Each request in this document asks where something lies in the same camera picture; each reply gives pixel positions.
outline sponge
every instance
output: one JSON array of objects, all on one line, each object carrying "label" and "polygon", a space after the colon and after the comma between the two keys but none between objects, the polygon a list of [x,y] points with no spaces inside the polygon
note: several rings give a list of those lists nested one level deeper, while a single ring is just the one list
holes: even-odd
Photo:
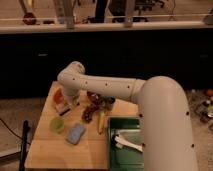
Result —
[{"label": "sponge", "polygon": [[85,132],[85,127],[80,124],[76,123],[69,131],[69,134],[67,136],[67,141],[73,145],[78,144],[80,141],[81,136]]}]

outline wooden table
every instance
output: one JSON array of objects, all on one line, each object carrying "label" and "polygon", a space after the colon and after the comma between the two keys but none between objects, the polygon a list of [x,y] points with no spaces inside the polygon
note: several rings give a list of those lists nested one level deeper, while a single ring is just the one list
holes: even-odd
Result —
[{"label": "wooden table", "polygon": [[[85,91],[80,93],[80,105],[63,116],[65,129],[62,133],[53,133],[49,129],[52,118],[58,116],[52,106],[54,92],[60,87],[53,82],[44,105],[25,167],[34,169],[107,169],[107,119],[104,131],[98,133],[98,113],[93,115],[90,123],[83,123],[81,115],[89,100]],[[116,99],[110,116],[136,116],[138,108],[132,103]],[[72,145],[66,141],[69,129],[76,123],[82,123],[86,132],[79,144]]]}]

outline green bin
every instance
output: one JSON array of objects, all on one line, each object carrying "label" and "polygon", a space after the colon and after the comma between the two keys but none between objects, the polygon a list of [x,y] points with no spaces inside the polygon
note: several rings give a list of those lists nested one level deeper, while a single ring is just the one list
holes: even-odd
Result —
[{"label": "green bin", "polygon": [[141,144],[139,119],[133,117],[110,117],[108,120],[108,168],[109,171],[143,171],[143,153],[131,147],[118,148],[113,135]]}]

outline dark wall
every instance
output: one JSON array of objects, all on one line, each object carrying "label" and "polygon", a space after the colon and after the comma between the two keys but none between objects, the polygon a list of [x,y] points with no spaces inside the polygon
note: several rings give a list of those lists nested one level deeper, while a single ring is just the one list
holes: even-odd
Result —
[{"label": "dark wall", "polygon": [[90,75],[167,75],[185,89],[210,88],[212,37],[213,29],[0,35],[0,96],[46,96],[74,60]]}]

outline food item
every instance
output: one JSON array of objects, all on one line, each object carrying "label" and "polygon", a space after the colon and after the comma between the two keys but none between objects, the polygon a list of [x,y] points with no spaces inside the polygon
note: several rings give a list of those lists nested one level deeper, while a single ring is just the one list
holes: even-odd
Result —
[{"label": "food item", "polygon": [[115,98],[114,97],[103,97],[103,100],[104,100],[103,108],[111,111],[114,106],[114,103],[115,103]]},{"label": "food item", "polygon": [[99,116],[99,124],[98,124],[98,133],[99,134],[101,134],[103,132],[105,116],[106,116],[106,113],[103,110],[101,110],[100,116]]},{"label": "food item", "polygon": [[92,115],[98,109],[99,109],[99,106],[97,106],[95,104],[91,104],[90,106],[87,106],[82,114],[83,121],[85,121],[85,122],[92,121]]},{"label": "food item", "polygon": [[95,105],[100,105],[103,102],[103,98],[101,97],[100,94],[87,92],[87,97]]},{"label": "food item", "polygon": [[53,106],[60,116],[70,111],[69,104],[65,101],[61,88],[59,88],[53,95]]}]

